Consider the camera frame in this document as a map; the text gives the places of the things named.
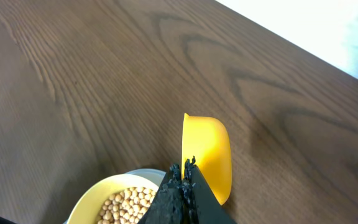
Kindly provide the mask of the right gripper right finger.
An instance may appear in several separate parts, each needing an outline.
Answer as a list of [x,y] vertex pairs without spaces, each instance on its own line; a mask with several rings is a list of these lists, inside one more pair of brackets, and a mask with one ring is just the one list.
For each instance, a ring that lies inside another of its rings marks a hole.
[[236,224],[225,212],[213,194],[196,159],[187,159],[184,165],[183,203],[185,223]]

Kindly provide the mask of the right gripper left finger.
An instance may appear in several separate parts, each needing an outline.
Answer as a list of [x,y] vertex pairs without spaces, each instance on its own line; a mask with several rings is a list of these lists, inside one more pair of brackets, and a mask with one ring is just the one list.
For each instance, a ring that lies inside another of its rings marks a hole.
[[182,224],[184,220],[181,170],[178,164],[173,164],[138,224]]

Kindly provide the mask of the yellow measuring scoop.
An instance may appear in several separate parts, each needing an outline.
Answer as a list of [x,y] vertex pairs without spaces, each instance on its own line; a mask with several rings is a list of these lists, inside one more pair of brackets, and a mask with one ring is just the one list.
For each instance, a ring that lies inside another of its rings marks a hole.
[[225,204],[232,189],[232,156],[227,129],[220,120],[184,114],[181,164],[192,159],[216,200]]

